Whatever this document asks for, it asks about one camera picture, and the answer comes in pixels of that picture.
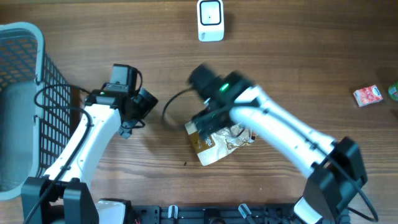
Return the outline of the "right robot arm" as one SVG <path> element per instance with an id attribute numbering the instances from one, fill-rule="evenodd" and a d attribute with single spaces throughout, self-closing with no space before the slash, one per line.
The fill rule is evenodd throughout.
<path id="1" fill-rule="evenodd" d="M 199 136 L 241 124 L 283 154 L 306 178 L 293 211 L 304 223 L 336 221 L 368 181 L 360 148 L 352 139 L 337 141 L 273 101 L 237 71 L 224 78 L 199 65 L 188 83 L 206 108 L 192 119 Z"/>

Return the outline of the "brown cream snack pouch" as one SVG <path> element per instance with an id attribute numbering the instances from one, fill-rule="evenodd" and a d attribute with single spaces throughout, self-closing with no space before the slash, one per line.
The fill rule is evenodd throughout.
<path id="1" fill-rule="evenodd" d="M 205 139 L 200 137 L 193 122 L 186 123 L 185 129 L 203 166 L 208 166 L 228 156 L 239 147 L 252 144 L 257 138 L 257 134 L 253 130 L 245 129 L 241 124 L 223 128 Z"/>

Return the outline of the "red Kleenex tissue pack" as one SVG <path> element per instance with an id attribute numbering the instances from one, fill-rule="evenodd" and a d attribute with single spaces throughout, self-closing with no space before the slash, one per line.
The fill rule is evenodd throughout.
<path id="1" fill-rule="evenodd" d="M 376 85 L 356 90 L 354 91 L 353 96 L 359 107 L 378 103 L 383 100 L 383 97 Z"/>

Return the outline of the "green drink bottle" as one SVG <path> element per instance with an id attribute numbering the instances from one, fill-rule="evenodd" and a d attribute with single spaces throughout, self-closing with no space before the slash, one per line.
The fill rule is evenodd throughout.
<path id="1" fill-rule="evenodd" d="M 388 88 L 388 94 L 391 99 L 398 101 L 398 82 L 393 83 Z"/>

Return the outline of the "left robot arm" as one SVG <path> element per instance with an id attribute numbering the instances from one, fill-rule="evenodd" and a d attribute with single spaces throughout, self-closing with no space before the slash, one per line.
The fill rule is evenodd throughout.
<path id="1" fill-rule="evenodd" d="M 25 223 L 139 223 L 131 202 L 103 198 L 94 202 L 90 185 L 111 138 L 127 139 L 145 127 L 144 118 L 158 100 L 142 87 L 142 73 L 114 64 L 111 79 L 88 92 L 83 117 L 58 159 L 42 177 L 22 185 Z"/>

